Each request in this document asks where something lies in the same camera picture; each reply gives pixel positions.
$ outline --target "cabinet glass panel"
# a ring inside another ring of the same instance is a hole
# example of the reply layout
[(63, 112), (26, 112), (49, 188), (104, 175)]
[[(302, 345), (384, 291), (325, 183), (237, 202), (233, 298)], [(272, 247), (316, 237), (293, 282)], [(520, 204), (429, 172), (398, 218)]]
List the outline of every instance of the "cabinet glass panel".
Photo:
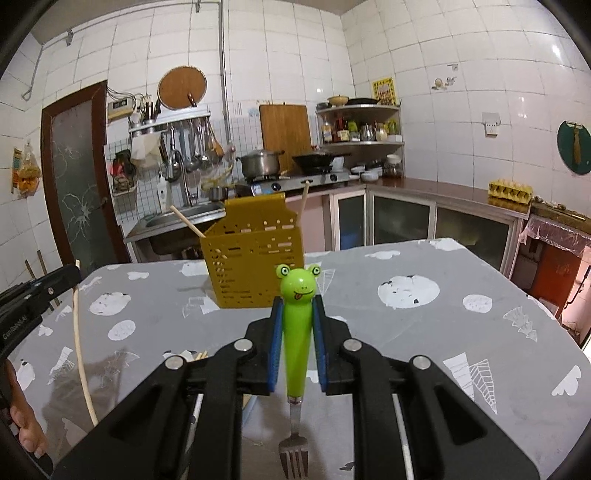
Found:
[(340, 249), (365, 245), (365, 197), (339, 200)]
[(427, 238), (429, 205), (374, 197), (374, 244)]
[(488, 218), (437, 208), (435, 237), (451, 237), (497, 270), (501, 269), (509, 225)]

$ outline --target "green round board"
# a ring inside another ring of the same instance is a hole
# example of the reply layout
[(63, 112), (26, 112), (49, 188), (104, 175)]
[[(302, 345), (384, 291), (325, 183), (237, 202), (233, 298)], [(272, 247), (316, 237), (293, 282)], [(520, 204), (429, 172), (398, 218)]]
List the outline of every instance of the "green round board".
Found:
[(562, 122), (558, 129), (558, 152), (564, 161), (564, 164), (570, 171), (578, 175), (586, 175), (591, 171), (591, 135), (585, 127), (578, 128), (580, 161), (577, 162), (575, 152), (576, 137), (574, 134), (574, 124)]

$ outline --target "ceiling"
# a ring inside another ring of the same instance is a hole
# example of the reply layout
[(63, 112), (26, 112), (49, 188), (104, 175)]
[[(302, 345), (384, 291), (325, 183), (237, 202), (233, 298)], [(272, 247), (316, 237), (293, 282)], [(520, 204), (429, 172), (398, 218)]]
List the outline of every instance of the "ceiling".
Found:
[[(33, 36), (45, 43), (66, 32), (68, 28), (102, 15), (154, 0), (58, 0), (33, 27)], [(296, 0), (294, 3), (320, 8), (342, 15), (363, 0)]]

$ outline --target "wooden stick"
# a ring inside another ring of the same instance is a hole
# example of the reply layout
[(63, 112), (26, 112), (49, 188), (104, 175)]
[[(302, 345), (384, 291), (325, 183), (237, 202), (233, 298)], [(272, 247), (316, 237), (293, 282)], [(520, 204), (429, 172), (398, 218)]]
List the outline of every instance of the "wooden stick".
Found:
[[(29, 263), (29, 260), (25, 260), (25, 266), (27, 267), (27, 270), (29, 271), (29, 275), (31, 276), (31, 278), (32, 278), (33, 280), (36, 280), (36, 279), (37, 279), (37, 277), (35, 276), (35, 273), (33, 272), (33, 269), (31, 268), (31, 264)], [(49, 304), (49, 309), (50, 309), (52, 312), (54, 312), (54, 311), (55, 311), (55, 308), (53, 308), (53, 307), (51, 306), (51, 303)]]
[(185, 217), (181, 212), (178, 211), (178, 208), (176, 208), (174, 205), (170, 206), (170, 209), (174, 212), (174, 214), (180, 218), (180, 220), (187, 225), (199, 238), (205, 238), (205, 235), (203, 235), (201, 233), (201, 230), (199, 230), (199, 228), (197, 228), (196, 226), (194, 226), (191, 222), (189, 222), (189, 220), (187, 219), (187, 217)]
[[(76, 267), (80, 268), (80, 260), (76, 260)], [(74, 344), (76, 346), (76, 358), (78, 359), (78, 373), (80, 374), (80, 382), (82, 383), (82, 391), (84, 392), (84, 399), (86, 400), (86, 408), (90, 414), (92, 424), (96, 427), (99, 423), (96, 417), (95, 408), (92, 405), (90, 391), (88, 390), (88, 382), (86, 380), (86, 370), (84, 368), (84, 361), (82, 360), (82, 346), (80, 345), (80, 325), (78, 321), (78, 285), (73, 288), (72, 298), (72, 316), (74, 317)]]
[(304, 209), (306, 208), (306, 200), (308, 199), (308, 190), (310, 190), (310, 182), (306, 180), (306, 185), (304, 186), (304, 193), (301, 195), (301, 206), (300, 206), (300, 213), (297, 216), (297, 222), (295, 223), (296, 226), (300, 226), (301, 218), (304, 216)]
[[(45, 261), (43, 260), (43, 254), (41, 250), (37, 250), (37, 257), (39, 258), (39, 262), (41, 263), (41, 269), (43, 270), (43, 274), (47, 275), (47, 267), (45, 266)], [(59, 299), (56, 299), (56, 307), (59, 307), (61, 302)]]

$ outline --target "frog head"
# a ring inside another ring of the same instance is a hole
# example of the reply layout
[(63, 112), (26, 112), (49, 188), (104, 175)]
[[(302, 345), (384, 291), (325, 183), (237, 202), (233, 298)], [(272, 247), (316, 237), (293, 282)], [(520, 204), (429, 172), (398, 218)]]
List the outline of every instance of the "frog head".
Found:
[(275, 270), (281, 279), (281, 296), (286, 303), (311, 302), (316, 293), (316, 277), (320, 275), (320, 267), (311, 265), (308, 269), (294, 268), (282, 264)]

